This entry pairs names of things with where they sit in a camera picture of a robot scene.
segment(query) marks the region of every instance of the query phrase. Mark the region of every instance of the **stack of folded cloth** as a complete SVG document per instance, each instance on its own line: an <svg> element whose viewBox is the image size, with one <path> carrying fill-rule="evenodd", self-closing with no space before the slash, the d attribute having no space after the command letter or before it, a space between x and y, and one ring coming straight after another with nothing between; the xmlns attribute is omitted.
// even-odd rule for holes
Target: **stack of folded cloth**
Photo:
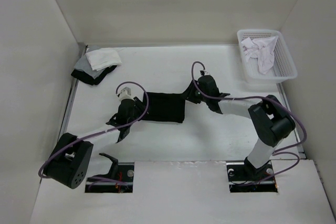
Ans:
<svg viewBox="0 0 336 224"><path fill-rule="evenodd" d="M114 49L91 46L77 61L71 75L86 84L98 85L120 64L120 57Z"/></svg>

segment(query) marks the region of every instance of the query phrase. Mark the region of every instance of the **white panel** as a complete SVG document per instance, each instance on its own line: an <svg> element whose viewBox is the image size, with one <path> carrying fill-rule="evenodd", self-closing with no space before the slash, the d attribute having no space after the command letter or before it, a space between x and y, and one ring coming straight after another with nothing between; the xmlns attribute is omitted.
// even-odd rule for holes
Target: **white panel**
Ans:
<svg viewBox="0 0 336 224"><path fill-rule="evenodd" d="M28 223L77 43L55 0L0 0L0 222Z"/></svg>
<svg viewBox="0 0 336 224"><path fill-rule="evenodd" d="M298 0L281 32L298 77L285 83L292 110L308 130L305 151L320 168L333 209L336 209L336 0Z"/></svg>
<svg viewBox="0 0 336 224"><path fill-rule="evenodd" d="M293 161L273 161L277 172ZM132 194L85 194L43 180L31 224L335 223L313 161L276 177L279 193L230 193L225 162L136 162Z"/></svg>
<svg viewBox="0 0 336 224"><path fill-rule="evenodd" d="M78 41L236 42L239 29L279 29L296 0L57 0Z"/></svg>
<svg viewBox="0 0 336 224"><path fill-rule="evenodd" d="M149 92L182 93L191 81L191 65L202 61L221 92L235 97L273 94L281 100L275 84L248 85L244 81L237 46L179 46L117 48L123 62L95 87L78 83L67 131L83 134L103 126L118 111L115 88L124 81L136 81ZM195 67L195 76L200 76ZM141 100L143 92L130 86ZM104 148L122 162L243 160L253 149L258 136L250 119L220 115L205 103L186 102L185 120L178 123L141 121L131 127L122 142ZM280 147L294 144L291 133ZM289 158L281 155L274 158Z"/></svg>

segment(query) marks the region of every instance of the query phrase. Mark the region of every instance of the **folded white cloth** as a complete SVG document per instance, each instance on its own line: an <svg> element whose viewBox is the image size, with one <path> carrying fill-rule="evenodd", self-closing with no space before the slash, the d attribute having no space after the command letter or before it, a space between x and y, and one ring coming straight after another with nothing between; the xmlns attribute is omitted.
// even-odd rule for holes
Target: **folded white cloth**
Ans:
<svg viewBox="0 0 336 224"><path fill-rule="evenodd" d="M274 49L279 36L259 38L251 40L244 39L241 43L245 53L246 62L250 58L257 58L259 72L267 74L274 65Z"/></svg>
<svg viewBox="0 0 336 224"><path fill-rule="evenodd" d="M86 57L93 70L101 70L110 66L121 65L121 59L113 48L101 48L87 52Z"/></svg>

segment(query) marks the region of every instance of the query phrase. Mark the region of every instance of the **gray cloth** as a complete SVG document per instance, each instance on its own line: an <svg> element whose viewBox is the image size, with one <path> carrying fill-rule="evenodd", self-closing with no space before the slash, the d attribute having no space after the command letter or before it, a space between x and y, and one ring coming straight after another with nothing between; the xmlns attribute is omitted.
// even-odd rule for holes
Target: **gray cloth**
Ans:
<svg viewBox="0 0 336 224"><path fill-rule="evenodd" d="M87 52L91 52L91 51L95 51L100 49L100 47L98 46L91 46ZM83 71L85 73L87 73L88 75L92 76L94 79L97 78L103 71L104 69L101 70L92 70L91 65L88 61L88 58L86 57L86 55L83 55L75 64L74 66L75 69L79 70L79 71Z"/></svg>

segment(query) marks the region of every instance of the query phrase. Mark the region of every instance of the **white cloth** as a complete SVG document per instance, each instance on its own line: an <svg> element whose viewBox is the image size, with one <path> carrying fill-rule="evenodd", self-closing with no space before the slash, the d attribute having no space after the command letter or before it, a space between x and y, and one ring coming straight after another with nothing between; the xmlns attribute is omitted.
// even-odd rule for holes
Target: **white cloth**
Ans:
<svg viewBox="0 0 336 224"><path fill-rule="evenodd" d="M274 49L278 37L279 36L273 36L254 40L251 40L250 38L244 39L241 43L244 49L246 62L248 62L250 58L257 58L259 72L267 74L274 65Z"/></svg>
<svg viewBox="0 0 336 224"><path fill-rule="evenodd" d="M87 52L86 57L93 70L101 70L110 66L121 65L121 59L113 48L101 48Z"/></svg>

